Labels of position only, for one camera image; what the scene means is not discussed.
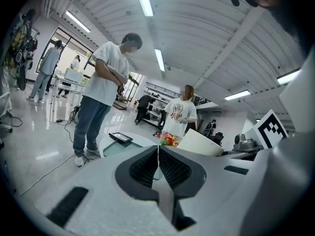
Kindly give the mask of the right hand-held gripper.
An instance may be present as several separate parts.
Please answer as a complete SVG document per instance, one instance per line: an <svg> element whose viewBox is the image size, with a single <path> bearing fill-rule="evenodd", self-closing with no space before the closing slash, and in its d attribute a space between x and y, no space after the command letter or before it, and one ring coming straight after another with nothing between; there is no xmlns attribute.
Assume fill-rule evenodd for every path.
<svg viewBox="0 0 315 236"><path fill-rule="evenodd" d="M233 151L223 155L223 158L254 160L261 149L273 148L281 140L288 138L288 133L273 110L270 110L261 120L245 133L235 136Z"/></svg>

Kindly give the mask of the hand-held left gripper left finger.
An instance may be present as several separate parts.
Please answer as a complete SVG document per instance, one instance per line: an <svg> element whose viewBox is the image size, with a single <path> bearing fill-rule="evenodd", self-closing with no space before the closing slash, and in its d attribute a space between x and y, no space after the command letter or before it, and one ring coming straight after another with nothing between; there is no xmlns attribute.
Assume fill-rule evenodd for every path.
<svg viewBox="0 0 315 236"><path fill-rule="evenodd" d="M174 236L152 189L157 147L98 159L48 190L36 208L77 236Z"/></svg>

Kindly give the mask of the colourful flower bouquet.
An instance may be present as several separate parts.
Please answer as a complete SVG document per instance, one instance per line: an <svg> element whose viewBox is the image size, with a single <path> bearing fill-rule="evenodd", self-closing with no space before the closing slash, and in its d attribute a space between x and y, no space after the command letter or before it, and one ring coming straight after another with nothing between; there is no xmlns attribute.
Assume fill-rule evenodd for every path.
<svg viewBox="0 0 315 236"><path fill-rule="evenodd" d="M177 147L182 139L169 132L162 131L160 135L160 144L163 146Z"/></svg>

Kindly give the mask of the cream cup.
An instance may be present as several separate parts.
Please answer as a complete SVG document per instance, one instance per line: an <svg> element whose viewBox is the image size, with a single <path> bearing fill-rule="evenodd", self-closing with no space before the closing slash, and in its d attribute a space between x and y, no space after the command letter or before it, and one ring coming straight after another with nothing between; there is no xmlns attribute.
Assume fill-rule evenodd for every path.
<svg viewBox="0 0 315 236"><path fill-rule="evenodd" d="M221 146L192 129L188 130L177 148L208 156L221 156L223 153Z"/></svg>

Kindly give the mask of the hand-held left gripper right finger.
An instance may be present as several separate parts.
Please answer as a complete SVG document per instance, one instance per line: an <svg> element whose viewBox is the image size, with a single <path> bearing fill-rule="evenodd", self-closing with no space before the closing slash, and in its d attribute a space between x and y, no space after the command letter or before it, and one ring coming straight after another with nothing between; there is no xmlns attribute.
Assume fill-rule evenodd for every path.
<svg viewBox="0 0 315 236"><path fill-rule="evenodd" d="M159 167L173 193L172 219L158 236L241 236L248 203L236 196L251 163L160 146Z"/></svg>

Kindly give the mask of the white rectangular table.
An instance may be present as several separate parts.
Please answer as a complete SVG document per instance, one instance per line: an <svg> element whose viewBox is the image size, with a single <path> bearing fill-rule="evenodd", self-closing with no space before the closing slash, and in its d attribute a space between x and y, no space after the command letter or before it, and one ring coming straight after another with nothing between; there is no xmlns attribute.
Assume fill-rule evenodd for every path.
<svg viewBox="0 0 315 236"><path fill-rule="evenodd" d="M55 84L51 96L51 105L52 111L55 110L55 105L57 101L57 94L60 89L68 90L69 92L73 93L71 106L77 106L81 102L82 94L85 89L84 84L72 82L68 79L65 79L62 75L55 75Z"/></svg>

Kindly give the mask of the black picture frame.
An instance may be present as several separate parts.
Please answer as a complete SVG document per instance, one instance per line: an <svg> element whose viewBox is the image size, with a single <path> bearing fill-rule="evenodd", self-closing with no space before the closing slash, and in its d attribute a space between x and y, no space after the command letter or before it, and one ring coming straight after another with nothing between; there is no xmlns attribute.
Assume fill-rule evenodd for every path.
<svg viewBox="0 0 315 236"><path fill-rule="evenodd" d="M119 143L128 143L133 141L133 138L120 132L109 133L108 135L115 141L118 141Z"/></svg>

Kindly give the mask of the white box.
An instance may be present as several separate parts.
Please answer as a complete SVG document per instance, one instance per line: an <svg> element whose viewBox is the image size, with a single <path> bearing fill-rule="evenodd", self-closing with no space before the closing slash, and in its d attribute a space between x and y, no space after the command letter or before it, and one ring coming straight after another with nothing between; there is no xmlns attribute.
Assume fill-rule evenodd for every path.
<svg viewBox="0 0 315 236"><path fill-rule="evenodd" d="M72 81L72 82L75 82L75 83L79 83L79 84L82 83L83 76L84 76L83 73L78 72L78 71L71 69L71 68L67 68L65 73L64 73L65 79Z"/></svg>

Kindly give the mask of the white storage shelves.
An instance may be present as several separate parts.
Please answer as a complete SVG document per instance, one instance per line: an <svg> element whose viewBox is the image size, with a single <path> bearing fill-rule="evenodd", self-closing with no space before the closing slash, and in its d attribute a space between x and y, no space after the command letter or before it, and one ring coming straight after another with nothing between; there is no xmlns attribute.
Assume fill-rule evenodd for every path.
<svg viewBox="0 0 315 236"><path fill-rule="evenodd" d="M180 95L177 92L146 82L142 89L142 95L149 96L151 103L144 121L157 127L162 118L162 111L165 106L174 98Z"/></svg>

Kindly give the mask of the wooden steps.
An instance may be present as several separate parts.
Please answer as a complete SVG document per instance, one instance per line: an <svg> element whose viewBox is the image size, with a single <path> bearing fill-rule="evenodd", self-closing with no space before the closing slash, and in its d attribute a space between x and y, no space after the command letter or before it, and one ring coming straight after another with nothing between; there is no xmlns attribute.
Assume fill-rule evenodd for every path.
<svg viewBox="0 0 315 236"><path fill-rule="evenodd" d="M121 101L115 100L114 103L113 103L113 107L115 107L118 110L125 111L127 109L127 104L125 102L121 102Z"/></svg>

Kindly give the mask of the round white side table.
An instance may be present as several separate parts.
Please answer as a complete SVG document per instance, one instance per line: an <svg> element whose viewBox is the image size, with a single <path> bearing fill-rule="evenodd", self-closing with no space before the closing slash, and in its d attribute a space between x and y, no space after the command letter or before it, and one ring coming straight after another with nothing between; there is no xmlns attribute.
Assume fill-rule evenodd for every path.
<svg viewBox="0 0 315 236"><path fill-rule="evenodd" d="M123 132L123 134L133 138L133 141L128 143L119 143L118 141L112 139L108 134L101 139L99 143L99 152L101 158L105 158L136 148L157 145L157 142L151 141L150 139L138 134L129 132Z"/></svg>

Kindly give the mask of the black swivel chair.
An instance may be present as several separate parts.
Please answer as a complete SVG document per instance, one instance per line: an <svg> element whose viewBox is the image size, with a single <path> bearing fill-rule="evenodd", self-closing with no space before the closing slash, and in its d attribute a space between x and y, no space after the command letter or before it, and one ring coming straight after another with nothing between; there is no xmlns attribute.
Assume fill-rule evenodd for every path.
<svg viewBox="0 0 315 236"><path fill-rule="evenodd" d="M224 138L223 134L221 132L218 132L214 136L211 137L211 140L217 145L221 146L221 142L223 138Z"/></svg>

